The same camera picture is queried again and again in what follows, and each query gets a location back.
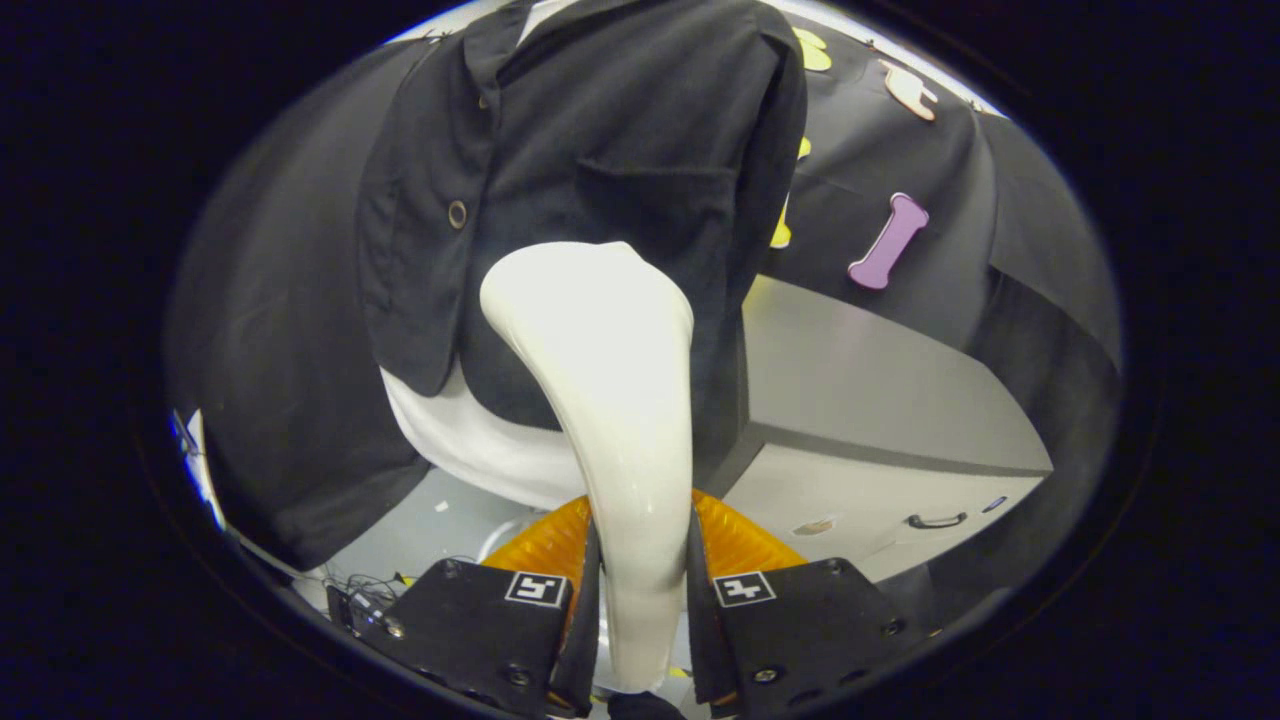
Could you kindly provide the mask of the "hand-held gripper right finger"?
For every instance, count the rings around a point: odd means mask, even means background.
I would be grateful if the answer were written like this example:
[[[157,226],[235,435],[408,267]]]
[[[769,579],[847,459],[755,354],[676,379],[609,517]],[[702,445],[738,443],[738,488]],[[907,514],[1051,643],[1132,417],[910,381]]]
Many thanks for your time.
[[[701,491],[686,569],[694,691],[712,711],[813,708],[895,670],[927,637],[849,560],[808,561]]]

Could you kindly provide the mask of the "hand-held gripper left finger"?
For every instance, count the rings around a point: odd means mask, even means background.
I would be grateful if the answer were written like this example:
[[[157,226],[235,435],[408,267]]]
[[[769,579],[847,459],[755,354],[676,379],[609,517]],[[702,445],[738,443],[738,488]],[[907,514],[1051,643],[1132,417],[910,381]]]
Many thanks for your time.
[[[346,629],[434,685],[516,716],[586,716],[602,620],[588,497],[481,562],[443,559],[393,602],[346,593]]]

